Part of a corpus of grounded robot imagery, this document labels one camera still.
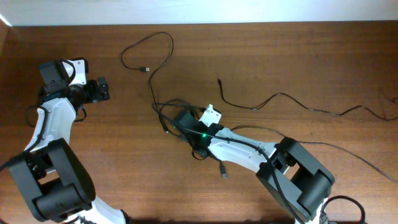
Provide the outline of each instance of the wood surface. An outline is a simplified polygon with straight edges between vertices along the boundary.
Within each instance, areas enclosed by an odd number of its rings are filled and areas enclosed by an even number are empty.
[[[4,42],[6,41],[8,29],[9,27],[2,20],[0,20],[0,55],[2,53],[2,48],[4,47]]]
[[[344,117],[315,113],[286,97],[261,110],[239,109],[222,102],[217,84],[220,77],[225,97],[240,105],[254,106],[283,91],[312,108],[342,112],[366,105],[397,116],[398,105],[381,91],[398,96],[398,22],[11,27],[0,58],[0,162],[20,153],[32,137],[24,110],[37,101],[43,85],[39,65],[85,57],[87,78],[106,77],[111,99],[86,105],[88,117],[73,125],[70,146],[105,202],[138,220],[289,220],[253,172],[227,162],[224,180],[216,161],[195,160],[187,143],[163,132],[150,107],[149,74],[125,69],[119,60],[126,46],[160,30],[175,41],[172,59],[154,78],[160,101],[211,103],[226,127],[255,124],[298,140],[336,144],[398,178],[398,121],[381,121],[365,110]],[[126,61],[153,70],[169,49],[169,39],[159,35],[129,51]],[[282,139],[256,129],[237,133]],[[335,176],[332,195],[361,202],[368,223],[396,223],[397,184],[347,153],[305,147]],[[0,217],[38,223],[8,171],[0,173],[0,183]],[[328,214],[332,220],[359,218],[348,202],[333,202]]]

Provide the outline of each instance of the white wall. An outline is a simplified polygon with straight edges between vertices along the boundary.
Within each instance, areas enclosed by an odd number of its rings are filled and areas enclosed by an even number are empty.
[[[397,20],[398,0],[0,0],[13,26]]]

